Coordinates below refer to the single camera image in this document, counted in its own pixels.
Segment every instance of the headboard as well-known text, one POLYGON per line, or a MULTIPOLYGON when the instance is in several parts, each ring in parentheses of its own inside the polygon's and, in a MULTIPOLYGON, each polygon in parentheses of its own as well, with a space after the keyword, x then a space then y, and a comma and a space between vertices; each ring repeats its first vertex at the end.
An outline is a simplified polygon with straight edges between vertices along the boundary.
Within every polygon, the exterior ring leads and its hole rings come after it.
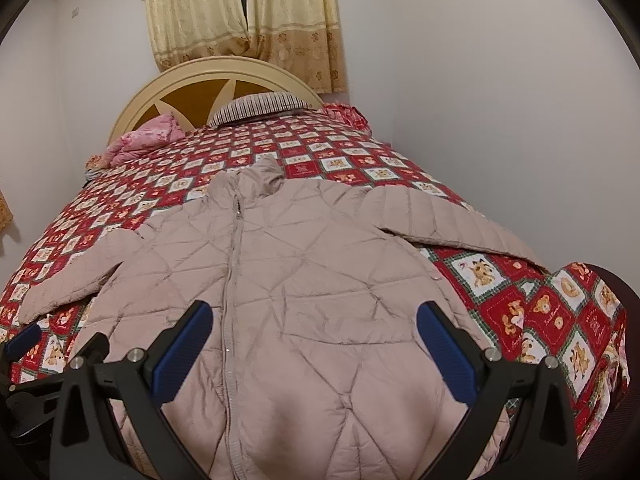
POLYGON ((322 107, 322 99, 306 83, 277 66, 247 57, 205 57, 163 72, 140 90, 120 114, 108 143, 168 112, 188 132, 204 126, 233 99, 270 91, 290 92, 322 107))

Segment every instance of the bedsheet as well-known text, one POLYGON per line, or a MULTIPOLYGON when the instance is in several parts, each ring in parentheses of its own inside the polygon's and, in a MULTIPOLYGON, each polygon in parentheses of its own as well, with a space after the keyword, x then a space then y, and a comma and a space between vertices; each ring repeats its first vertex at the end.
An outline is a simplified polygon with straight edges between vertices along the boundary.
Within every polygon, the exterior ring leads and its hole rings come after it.
MULTIPOLYGON (((201 128, 145 158, 105 172, 83 189, 27 252, 0 296, 0 340, 19 327, 15 314, 30 286, 63 269, 117 227, 135 229, 149 216, 204 195, 218 171, 238 171, 274 156, 288 178, 325 178, 352 186, 414 187, 471 208, 401 153, 326 115, 201 128)), ((626 312, 583 264, 545 274, 524 260, 419 246, 452 283, 488 340, 511 359, 538 362, 554 354, 567 376, 582 452, 614 394, 628 385, 626 312)), ((38 323, 39 345, 12 366, 15 383, 61 372, 92 298, 38 323)))

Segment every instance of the curtain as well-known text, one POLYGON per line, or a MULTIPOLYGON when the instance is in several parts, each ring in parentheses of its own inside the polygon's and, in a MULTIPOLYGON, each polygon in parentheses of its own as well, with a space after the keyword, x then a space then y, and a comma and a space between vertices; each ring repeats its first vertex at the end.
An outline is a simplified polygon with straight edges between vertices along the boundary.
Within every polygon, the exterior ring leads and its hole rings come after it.
POLYGON ((9 211, 9 206, 6 204, 4 196, 2 196, 2 191, 0 191, 0 231, 8 227, 13 219, 14 216, 9 211))
POLYGON ((241 0, 145 0, 145 7, 161 71, 190 59, 242 56, 249 50, 241 0))
POLYGON ((318 93, 346 91, 336 0, 247 0, 251 50, 318 93))
POLYGON ((207 56, 275 64, 318 93, 346 91, 336 0, 145 0, 160 70, 207 56))

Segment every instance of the quilted down jacket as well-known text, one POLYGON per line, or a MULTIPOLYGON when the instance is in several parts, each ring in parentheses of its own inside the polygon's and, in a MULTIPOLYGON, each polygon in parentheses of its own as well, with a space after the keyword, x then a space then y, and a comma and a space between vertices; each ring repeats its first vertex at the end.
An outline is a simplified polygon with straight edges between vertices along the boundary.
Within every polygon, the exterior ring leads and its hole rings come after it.
MULTIPOLYGON (((486 348, 462 300, 410 243, 510 254, 526 245, 479 213, 402 186, 286 180, 265 158, 218 173, 208 195, 115 230, 31 289, 29 322, 99 291, 75 348, 95 332, 108 360, 146 348, 193 300, 214 329, 163 410, 216 480, 408 480, 421 475, 466 406, 415 333, 434 300, 486 348)), ((121 406, 138 466, 153 475, 121 406)), ((494 459, 503 415, 475 474, 494 459)))

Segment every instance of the white wall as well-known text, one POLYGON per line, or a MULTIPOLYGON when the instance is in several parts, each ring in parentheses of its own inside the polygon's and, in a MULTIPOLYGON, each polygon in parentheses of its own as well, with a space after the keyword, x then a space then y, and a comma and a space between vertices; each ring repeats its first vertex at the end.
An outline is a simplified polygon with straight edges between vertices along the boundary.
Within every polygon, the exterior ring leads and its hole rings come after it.
POLYGON ((395 130, 398 35, 391 0, 338 0, 349 101, 369 120, 376 138, 395 130))
POLYGON ((396 1, 396 147, 549 266, 640 291, 640 71, 597 1, 396 1))
POLYGON ((142 0, 57 0, 56 6, 60 91, 80 175, 89 156, 104 150, 129 100, 159 72, 142 0))
POLYGON ((55 4, 31 0, 0 44, 0 189, 14 224, 0 233, 0 290, 81 188, 70 170, 56 60, 55 4))

